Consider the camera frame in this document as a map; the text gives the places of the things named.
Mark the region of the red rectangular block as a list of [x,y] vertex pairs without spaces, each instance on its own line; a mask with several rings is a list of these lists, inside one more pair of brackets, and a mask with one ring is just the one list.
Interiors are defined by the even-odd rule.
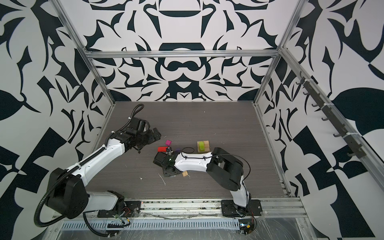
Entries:
[[167,153],[169,151],[169,147],[158,147],[158,152]]

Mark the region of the natural wood long block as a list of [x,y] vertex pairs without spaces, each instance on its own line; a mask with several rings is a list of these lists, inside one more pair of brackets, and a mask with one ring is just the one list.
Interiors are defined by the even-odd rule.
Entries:
[[209,147],[209,141],[203,141],[203,142],[205,143],[205,148],[208,148]]

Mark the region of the lime green block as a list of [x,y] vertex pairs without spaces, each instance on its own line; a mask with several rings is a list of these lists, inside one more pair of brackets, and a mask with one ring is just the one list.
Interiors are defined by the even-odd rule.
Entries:
[[205,143],[203,141],[199,142],[199,151],[205,151]]

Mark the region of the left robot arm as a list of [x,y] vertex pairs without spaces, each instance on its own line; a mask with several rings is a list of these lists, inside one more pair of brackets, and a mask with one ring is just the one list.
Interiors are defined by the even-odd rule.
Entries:
[[107,191],[88,192],[86,186],[109,163],[127,151],[140,152],[143,147],[161,139],[149,122],[132,118],[127,127],[111,132],[106,142],[91,155],[67,169],[56,169],[50,175],[48,196],[44,204],[68,219],[85,212],[116,211],[123,208],[122,195]]

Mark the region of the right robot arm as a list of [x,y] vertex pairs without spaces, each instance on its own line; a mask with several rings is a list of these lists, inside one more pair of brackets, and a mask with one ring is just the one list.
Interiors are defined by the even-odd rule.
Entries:
[[153,163],[162,168],[165,177],[188,171],[207,173],[221,187],[230,191],[238,209],[246,210],[249,205],[251,196],[245,185],[247,177],[244,164],[239,157],[222,148],[214,148],[212,152],[202,154],[184,151],[158,152]]

